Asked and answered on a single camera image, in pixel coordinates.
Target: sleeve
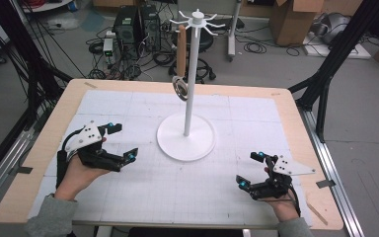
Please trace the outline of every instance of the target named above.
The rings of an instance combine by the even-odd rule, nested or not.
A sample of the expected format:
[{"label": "sleeve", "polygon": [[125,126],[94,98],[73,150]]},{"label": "sleeve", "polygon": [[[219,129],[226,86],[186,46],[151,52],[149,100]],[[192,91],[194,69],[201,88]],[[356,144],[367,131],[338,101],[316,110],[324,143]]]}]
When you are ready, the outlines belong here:
[{"label": "sleeve", "polygon": [[301,236],[301,237],[313,237],[312,232],[309,229],[304,218],[297,218],[280,222],[277,226],[277,230],[281,237]]},{"label": "sleeve", "polygon": [[72,231],[72,219],[78,206],[76,201],[44,198],[38,216],[28,220],[25,230],[29,236],[66,236]]}]

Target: human hand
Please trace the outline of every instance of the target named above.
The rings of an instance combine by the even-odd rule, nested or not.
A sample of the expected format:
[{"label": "human hand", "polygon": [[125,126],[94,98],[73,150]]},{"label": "human hand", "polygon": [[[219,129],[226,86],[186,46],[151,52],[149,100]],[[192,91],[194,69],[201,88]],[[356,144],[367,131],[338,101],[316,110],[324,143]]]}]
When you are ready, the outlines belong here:
[{"label": "human hand", "polygon": [[85,190],[94,180],[109,172],[104,169],[84,166],[76,154],[70,159],[66,175],[54,193],[54,198],[73,200],[76,195]]},{"label": "human hand", "polygon": [[267,197],[262,198],[261,200],[272,206],[279,222],[283,222],[300,217],[295,208],[294,200],[292,200],[291,197],[293,197],[293,192],[291,190],[288,190],[287,195],[281,196],[279,198]]}]

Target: floor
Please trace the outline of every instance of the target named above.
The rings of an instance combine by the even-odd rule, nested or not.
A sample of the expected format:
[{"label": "floor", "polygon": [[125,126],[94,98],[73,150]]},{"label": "floor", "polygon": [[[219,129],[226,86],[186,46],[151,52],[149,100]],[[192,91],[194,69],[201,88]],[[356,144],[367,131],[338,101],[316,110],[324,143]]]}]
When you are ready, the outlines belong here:
[{"label": "floor", "polygon": [[[40,15],[46,18],[66,12],[56,10]],[[54,38],[70,56],[77,67],[87,75],[93,68],[93,56],[88,51],[86,40],[94,39],[96,33],[114,23],[113,14],[94,11],[89,4],[74,14],[79,27],[59,31]],[[262,40],[270,40],[264,19],[242,18],[246,24],[237,34]],[[48,47],[57,67],[65,73],[82,78],[69,59],[48,36]],[[216,37],[213,46],[200,55],[214,69],[217,78],[205,80],[206,84],[237,85],[252,87],[288,88],[312,76],[324,61],[323,57],[305,55],[301,48],[271,46],[266,42],[266,53],[244,51],[244,42],[236,43],[237,55],[232,62],[226,57],[225,35]],[[371,55],[378,46],[365,42],[363,46]],[[142,66],[147,70],[154,62]],[[170,82],[166,67],[145,71],[136,80]],[[299,98],[301,92],[294,94]],[[24,112],[26,96],[10,62],[0,64],[0,142]],[[365,236],[379,236],[379,63],[374,59],[348,59],[336,74],[329,94],[325,124],[325,138],[343,186],[360,222]],[[0,189],[0,199],[10,186],[10,176]],[[75,226],[77,236],[92,236],[93,227]],[[127,229],[115,229],[112,236],[126,236]],[[348,236],[347,231],[313,231],[315,236]],[[0,224],[0,236],[24,236],[22,225]],[[275,231],[254,231],[253,236],[276,236]]]}]

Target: table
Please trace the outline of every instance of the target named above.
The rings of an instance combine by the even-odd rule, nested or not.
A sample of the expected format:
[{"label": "table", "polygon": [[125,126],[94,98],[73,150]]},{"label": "table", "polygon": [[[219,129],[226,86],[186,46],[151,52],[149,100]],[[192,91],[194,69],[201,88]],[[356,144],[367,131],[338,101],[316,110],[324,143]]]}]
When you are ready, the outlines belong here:
[{"label": "table", "polygon": [[[61,136],[75,115],[83,95],[88,90],[124,92],[157,92],[174,94],[170,83],[72,80],[47,121],[36,144],[24,162],[33,167],[29,175],[18,174],[0,203],[0,223],[25,223],[36,198],[42,175],[56,152]],[[312,229],[341,229],[343,223],[328,188],[319,189],[316,182],[325,180],[319,161],[309,139],[294,100],[286,89],[235,86],[195,85],[199,95],[227,95],[273,99],[281,119],[292,157],[316,168],[312,176],[300,177],[307,205],[313,219]]]}]

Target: person's left hand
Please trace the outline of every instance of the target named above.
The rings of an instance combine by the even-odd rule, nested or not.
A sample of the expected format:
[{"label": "person's left hand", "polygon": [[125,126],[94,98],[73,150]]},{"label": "person's left hand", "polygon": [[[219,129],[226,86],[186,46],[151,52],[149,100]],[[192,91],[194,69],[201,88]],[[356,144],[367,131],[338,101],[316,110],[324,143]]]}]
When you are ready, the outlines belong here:
[{"label": "person's left hand", "polygon": [[54,193],[54,198],[73,200],[76,195],[85,190],[94,180],[109,172],[104,169],[84,166],[76,154],[70,159],[66,175]]}]

